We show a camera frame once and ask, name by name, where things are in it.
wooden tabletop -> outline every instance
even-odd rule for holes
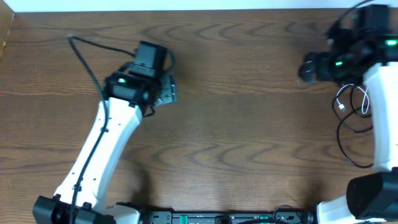
[[[372,170],[353,167],[338,149],[338,87],[297,76],[307,52],[327,49],[322,33],[339,13],[16,14],[0,63],[0,222],[34,221],[35,200],[53,195],[93,125],[100,98],[68,34],[126,50],[147,40],[177,57],[178,102],[158,107],[131,136],[107,205],[250,211],[343,195],[350,179]],[[101,82],[130,60],[78,48]],[[354,160],[372,161],[372,131],[343,130],[342,141]]]

white backdrop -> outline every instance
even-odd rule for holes
[[[296,9],[351,7],[362,0],[5,0],[14,12]],[[398,0],[375,0],[398,7]]]

wood grain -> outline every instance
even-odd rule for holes
[[[327,49],[323,30],[340,12],[17,14],[0,64],[0,222],[34,221],[36,198],[54,193],[93,124],[99,97],[68,34],[128,50],[147,40],[177,56],[178,102],[132,135],[107,205],[271,210],[344,194],[372,170],[354,168],[338,149],[330,108],[338,88],[297,81],[303,55]],[[99,80],[129,60],[78,47]],[[356,161],[372,161],[373,132],[344,130],[342,139]]]
[[[7,6],[7,4],[3,0],[0,0],[0,59],[3,48],[5,48],[6,46],[7,37],[13,19],[14,12]]]

green light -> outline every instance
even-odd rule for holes
[[[398,44],[398,40],[386,40],[386,45],[393,47]]]

cable connector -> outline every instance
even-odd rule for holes
[[[341,110],[342,112],[345,112],[345,111],[346,111],[346,107],[344,106],[344,104],[340,104],[340,105],[338,105],[338,107],[340,108],[340,110]]]

